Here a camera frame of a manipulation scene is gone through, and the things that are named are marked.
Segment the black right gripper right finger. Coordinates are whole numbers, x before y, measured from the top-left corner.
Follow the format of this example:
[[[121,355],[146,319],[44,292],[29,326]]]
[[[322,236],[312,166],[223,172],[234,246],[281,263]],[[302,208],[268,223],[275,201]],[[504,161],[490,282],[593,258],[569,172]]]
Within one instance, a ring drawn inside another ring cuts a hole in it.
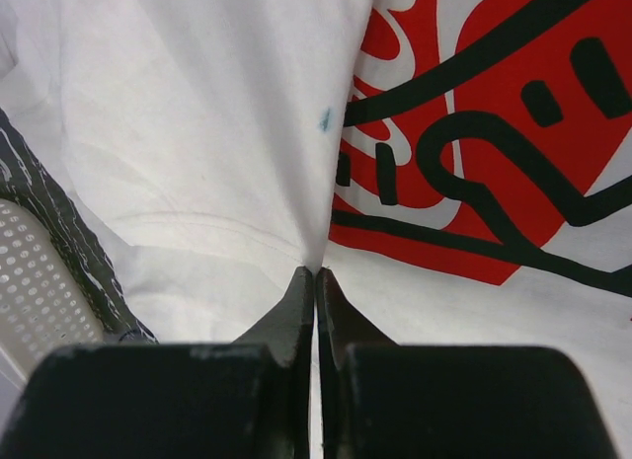
[[[327,458],[613,458],[581,371],[542,346],[399,345],[316,278]]]

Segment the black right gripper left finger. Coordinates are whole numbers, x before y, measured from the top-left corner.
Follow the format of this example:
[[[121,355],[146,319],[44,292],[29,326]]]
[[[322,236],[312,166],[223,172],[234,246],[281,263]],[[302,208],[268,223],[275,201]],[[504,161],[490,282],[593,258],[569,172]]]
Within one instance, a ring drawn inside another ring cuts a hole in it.
[[[9,419],[13,458],[306,458],[314,278],[230,344],[67,346]]]

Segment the white Coca-Cola print t-shirt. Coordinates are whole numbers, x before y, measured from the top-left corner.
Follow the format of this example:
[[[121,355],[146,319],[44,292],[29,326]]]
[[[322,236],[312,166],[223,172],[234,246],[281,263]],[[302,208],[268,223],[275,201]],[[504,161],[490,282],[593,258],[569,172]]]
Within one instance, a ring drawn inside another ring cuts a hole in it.
[[[329,268],[402,344],[569,355],[631,454],[631,0],[1,0],[1,201],[105,339]]]

